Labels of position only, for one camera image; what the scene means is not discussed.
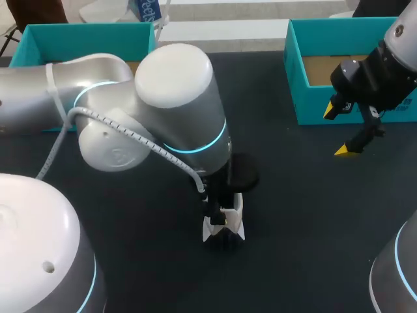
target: robotic arm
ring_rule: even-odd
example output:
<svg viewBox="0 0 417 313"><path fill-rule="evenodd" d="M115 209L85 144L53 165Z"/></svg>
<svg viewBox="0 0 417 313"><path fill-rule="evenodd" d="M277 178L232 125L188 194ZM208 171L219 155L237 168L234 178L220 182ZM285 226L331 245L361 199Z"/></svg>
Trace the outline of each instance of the robotic arm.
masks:
<svg viewBox="0 0 417 313"><path fill-rule="evenodd" d="M244 239L239 194L256 184L257 174L247 156L232 153L213 68L200 49L185 44L159 48L135 76L123 60L106 54L2 69L0 100L0 135L65 122L42 175L70 125L68 114L90 166L128 170L153 150L196 181L204 241L223 229Z"/></svg>
<svg viewBox="0 0 417 313"><path fill-rule="evenodd" d="M335 155L361 153L375 136L384 136L380 114L394 110L417 87L416 30L417 0L413 0L365 60L344 61L333 71L330 79L336 94L324 118L350 113L356 102L364 119L362 130Z"/></svg>

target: teal box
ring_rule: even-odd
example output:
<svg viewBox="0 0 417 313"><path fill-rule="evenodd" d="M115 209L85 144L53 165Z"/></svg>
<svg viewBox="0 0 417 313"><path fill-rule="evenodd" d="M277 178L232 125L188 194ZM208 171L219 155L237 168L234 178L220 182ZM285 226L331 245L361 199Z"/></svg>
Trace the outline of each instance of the teal box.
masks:
<svg viewBox="0 0 417 313"><path fill-rule="evenodd" d="M28 25L9 67L66 62L94 53L110 53L126 62L138 62L154 48L152 23Z"/></svg>
<svg viewBox="0 0 417 313"><path fill-rule="evenodd" d="M358 106L352 113L333 121L323 119L330 86L311 86L303 57L367 55L374 50L395 18L328 18L290 20L285 42L284 63L299 125L363 123ZM395 111L386 112L383 122L417 121L417 91L413 91Z"/></svg>

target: label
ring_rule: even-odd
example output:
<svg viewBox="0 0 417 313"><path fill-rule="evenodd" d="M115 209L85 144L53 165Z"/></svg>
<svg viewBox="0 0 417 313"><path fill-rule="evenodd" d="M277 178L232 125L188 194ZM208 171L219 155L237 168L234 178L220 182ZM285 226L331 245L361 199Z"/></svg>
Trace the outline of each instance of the label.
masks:
<svg viewBox="0 0 417 313"><path fill-rule="evenodd" d="M151 23L162 17L158 0L131 0L130 9L141 22Z"/></svg>

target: floor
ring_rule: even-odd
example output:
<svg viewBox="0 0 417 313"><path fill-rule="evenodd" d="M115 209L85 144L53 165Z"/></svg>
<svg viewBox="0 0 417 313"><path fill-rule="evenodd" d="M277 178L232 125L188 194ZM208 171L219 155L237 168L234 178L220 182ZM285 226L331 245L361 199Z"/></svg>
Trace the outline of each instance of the floor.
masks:
<svg viewBox="0 0 417 313"><path fill-rule="evenodd" d="M63 0L68 21L81 23L79 9L93 1ZM166 0L160 4L164 9ZM282 50L289 19L327 18L348 10L344 0L173 0L160 44L188 42L206 52ZM11 42L4 56L16 47Z"/></svg>

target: white robotic arm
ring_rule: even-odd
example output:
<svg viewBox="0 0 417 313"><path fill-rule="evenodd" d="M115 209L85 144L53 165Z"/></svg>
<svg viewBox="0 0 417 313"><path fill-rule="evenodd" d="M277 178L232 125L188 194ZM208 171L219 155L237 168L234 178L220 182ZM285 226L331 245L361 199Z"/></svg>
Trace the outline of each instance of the white robotic arm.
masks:
<svg viewBox="0 0 417 313"><path fill-rule="evenodd" d="M232 155L212 65L200 49L159 48L141 62L135 77L118 57L104 54L6 68L0 70L0 86L1 135L61 126L69 112L83 158L92 167L127 170L153 150L194 178L205 200L206 222L236 234L243 227L235 216L227 223L222 209L233 208L234 194L251 189L257 174L247 158ZM67 127L38 178L48 170Z"/></svg>

